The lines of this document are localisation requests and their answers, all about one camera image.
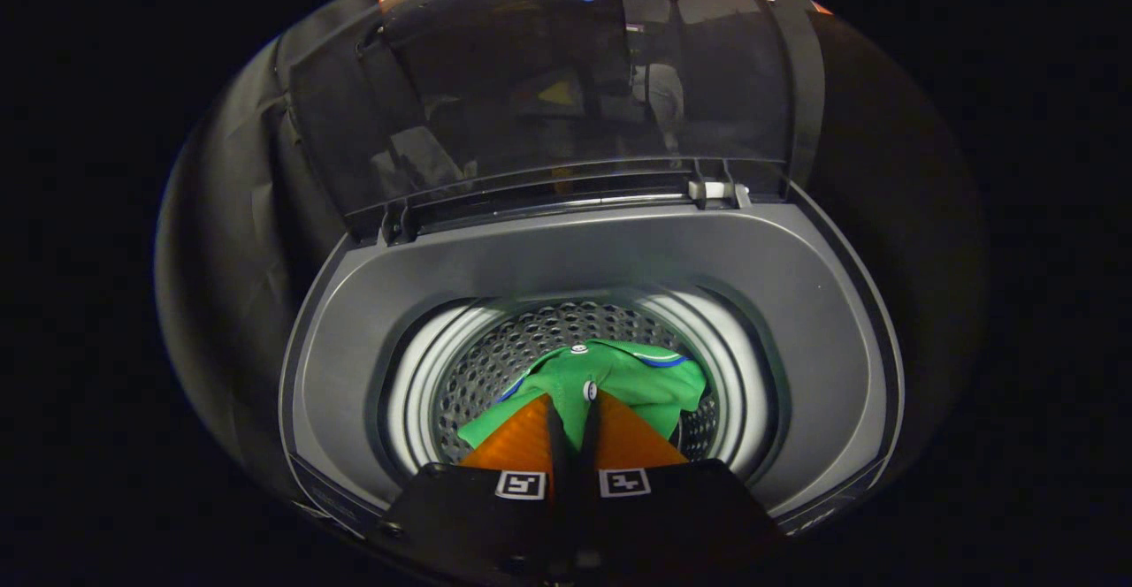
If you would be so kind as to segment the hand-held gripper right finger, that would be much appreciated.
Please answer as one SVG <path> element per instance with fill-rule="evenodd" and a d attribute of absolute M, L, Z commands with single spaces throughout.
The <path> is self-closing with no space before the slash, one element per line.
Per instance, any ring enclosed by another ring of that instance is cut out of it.
<path fill-rule="evenodd" d="M 590 584 L 739 582 L 789 538 L 723 461 L 691 461 L 599 391 L 578 454 L 573 562 Z"/>

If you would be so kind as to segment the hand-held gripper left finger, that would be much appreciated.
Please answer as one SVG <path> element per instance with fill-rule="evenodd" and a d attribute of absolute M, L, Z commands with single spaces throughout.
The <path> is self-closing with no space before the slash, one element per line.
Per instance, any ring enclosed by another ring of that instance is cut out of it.
<path fill-rule="evenodd" d="M 571 444 L 538 394 L 455 465 L 428 463 L 368 537 L 437 582 L 550 582 L 569 569 Z"/>

